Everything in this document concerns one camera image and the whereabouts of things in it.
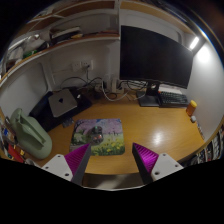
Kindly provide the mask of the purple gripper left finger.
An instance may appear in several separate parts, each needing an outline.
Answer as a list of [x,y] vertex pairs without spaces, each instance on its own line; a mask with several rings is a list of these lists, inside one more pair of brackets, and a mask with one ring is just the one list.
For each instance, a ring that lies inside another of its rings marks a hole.
[[91,146],[85,144],[67,155],[57,154],[42,169],[76,185],[81,185],[90,155]]

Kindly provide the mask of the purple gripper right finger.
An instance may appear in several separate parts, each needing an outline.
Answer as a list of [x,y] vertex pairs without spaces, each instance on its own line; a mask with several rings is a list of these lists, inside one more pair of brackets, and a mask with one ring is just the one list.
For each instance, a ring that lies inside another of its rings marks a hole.
[[145,185],[182,169],[167,153],[157,154],[137,143],[132,145],[132,154]]

